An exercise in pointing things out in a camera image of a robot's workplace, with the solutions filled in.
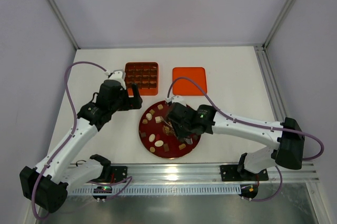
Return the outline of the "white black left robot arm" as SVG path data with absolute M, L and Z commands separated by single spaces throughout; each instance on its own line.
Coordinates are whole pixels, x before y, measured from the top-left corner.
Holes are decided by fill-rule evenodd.
M 23 195 L 31 200 L 32 209 L 40 206 L 49 213 L 59 210 L 73 189 L 87 182 L 110 182 L 111 162 L 98 155 L 90 156 L 84 164 L 69 169 L 70 163 L 117 111 L 140 109 L 142 98 L 137 84 L 133 95 L 117 80 L 105 80 L 95 101 L 84 105 L 75 115 L 75 123 L 59 144 L 34 168 L 24 167 L 19 173 Z

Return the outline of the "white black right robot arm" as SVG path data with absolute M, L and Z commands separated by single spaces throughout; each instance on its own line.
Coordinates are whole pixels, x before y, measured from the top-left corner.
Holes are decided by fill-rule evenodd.
M 298 122 L 285 118 L 283 122 L 258 121 L 223 116 L 213 106 L 200 105 L 197 110 L 181 103 L 170 103 L 166 120 L 179 140 L 195 135 L 230 135 L 257 142 L 264 148 L 241 155 L 237 171 L 244 179 L 273 166 L 290 170 L 302 168 L 305 138 Z

